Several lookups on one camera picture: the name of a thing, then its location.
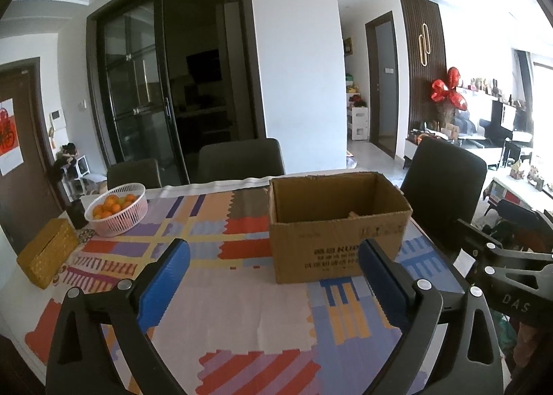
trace balloon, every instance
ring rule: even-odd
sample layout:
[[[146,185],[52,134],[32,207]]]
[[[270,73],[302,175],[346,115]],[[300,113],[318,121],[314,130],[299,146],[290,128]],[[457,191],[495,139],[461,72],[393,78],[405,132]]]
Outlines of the balloon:
[[[449,83],[448,89],[446,84],[440,80],[434,80],[432,83],[432,95],[430,98],[432,101],[439,103],[446,99],[448,99],[455,108],[461,111],[467,110],[467,101],[465,98],[459,94],[456,90],[457,85],[459,84],[459,78],[460,78],[459,71],[457,70],[457,67],[450,67],[450,70],[447,71],[447,81]]]
[[[450,89],[455,89],[459,86],[459,78],[461,78],[461,75],[459,74],[457,67],[450,67],[450,70],[447,71],[447,82]]]
[[[442,80],[434,80],[434,83],[432,83],[432,90],[434,92],[430,97],[434,102],[438,103],[446,98],[446,84]]]
[[[467,110],[467,101],[461,94],[459,94],[455,89],[451,89],[447,92],[447,98],[451,103],[453,103],[453,106],[455,106],[455,108],[461,111]]]

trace blue gripper pad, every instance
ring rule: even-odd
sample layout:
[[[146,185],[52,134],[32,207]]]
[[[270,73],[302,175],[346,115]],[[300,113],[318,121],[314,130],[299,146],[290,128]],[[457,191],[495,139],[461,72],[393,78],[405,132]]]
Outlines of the blue gripper pad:
[[[190,266],[190,246],[181,239],[140,297],[137,321],[143,333],[158,326]]]
[[[406,315],[407,297],[402,288],[390,274],[369,241],[363,241],[359,245],[358,254],[359,266],[388,321],[402,332],[407,331],[411,323]]]

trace dining table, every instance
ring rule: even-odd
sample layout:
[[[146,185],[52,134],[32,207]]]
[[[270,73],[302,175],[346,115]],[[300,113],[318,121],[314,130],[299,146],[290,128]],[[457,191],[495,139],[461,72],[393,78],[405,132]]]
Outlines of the dining table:
[[[276,283],[268,185],[262,178],[146,190],[148,212],[139,224],[116,237],[80,231],[79,246],[45,290],[16,267],[0,309],[32,371],[45,382],[57,315],[71,287],[110,290],[181,238],[190,263],[179,281],[159,289],[170,292],[170,303],[152,313],[147,335],[186,393],[362,394],[402,333],[363,276]],[[94,198],[81,199],[85,208]],[[462,292],[411,219],[396,262],[414,279]],[[102,329],[122,383],[140,393],[112,328]],[[424,387],[432,364],[422,364],[411,393]]]

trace patterned tablecloth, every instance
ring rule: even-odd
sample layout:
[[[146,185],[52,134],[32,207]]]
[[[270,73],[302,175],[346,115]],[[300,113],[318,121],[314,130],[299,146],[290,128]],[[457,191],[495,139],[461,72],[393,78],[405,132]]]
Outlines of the patterned tablecloth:
[[[267,188],[149,200],[131,231],[93,237],[60,270],[38,325],[24,341],[46,364],[66,291],[111,289],[135,278],[175,238],[187,240],[190,265],[165,312],[152,312],[148,335],[189,393],[361,394],[401,333],[388,323],[362,277],[277,285],[269,247]],[[426,237],[410,223],[396,259],[414,278],[461,290]],[[111,327],[104,328],[126,387],[139,393]],[[412,391],[426,378],[424,366]]]

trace doorway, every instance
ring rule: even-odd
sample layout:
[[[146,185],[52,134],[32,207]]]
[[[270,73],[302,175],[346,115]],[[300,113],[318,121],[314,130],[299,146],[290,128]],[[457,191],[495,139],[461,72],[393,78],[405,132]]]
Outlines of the doorway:
[[[172,107],[192,183],[203,146],[255,137],[241,3],[163,0]]]
[[[107,166],[156,158],[162,185],[188,184],[202,146],[265,135],[252,0],[113,0],[87,64]]]
[[[399,115],[399,81],[392,12],[367,23],[365,31],[371,85],[369,141],[394,158]]]
[[[47,177],[53,157],[44,141],[38,69],[38,59],[0,67],[0,223],[17,254],[64,207]]]

